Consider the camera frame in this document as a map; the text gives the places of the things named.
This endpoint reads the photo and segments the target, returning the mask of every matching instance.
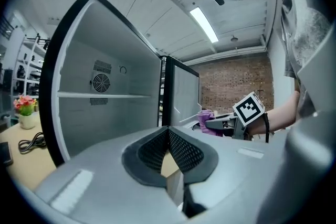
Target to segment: flower pot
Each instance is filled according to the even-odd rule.
[[[22,129],[31,129],[35,127],[36,122],[33,115],[30,116],[19,115],[19,124]]]

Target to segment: purple cloth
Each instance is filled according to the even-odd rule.
[[[199,126],[201,127],[202,133],[216,135],[216,136],[223,136],[223,133],[219,132],[219,130],[209,129],[205,126],[205,121],[215,119],[215,115],[211,110],[202,110],[201,112],[197,114],[197,118],[198,118],[198,121],[200,122]]]

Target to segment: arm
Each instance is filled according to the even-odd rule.
[[[270,132],[286,128],[295,123],[299,98],[300,92],[295,89],[294,93],[290,96],[286,103],[267,112]],[[247,130],[249,135],[264,134],[266,132],[266,128],[263,118],[258,118],[257,120],[251,122],[247,126]]]

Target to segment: potted plant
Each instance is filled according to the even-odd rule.
[[[34,112],[34,106],[36,105],[36,99],[30,96],[20,96],[19,99],[14,101],[15,109],[20,113],[19,123],[23,129],[31,129],[35,127],[35,120],[32,115]]]

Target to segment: fan vent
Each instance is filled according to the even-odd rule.
[[[98,72],[111,74],[111,65],[100,60],[95,61],[93,69]]]
[[[91,105],[104,105],[107,104],[107,98],[90,98]]]
[[[110,86],[110,80],[105,74],[98,74],[93,79],[93,87],[97,92],[106,92]]]

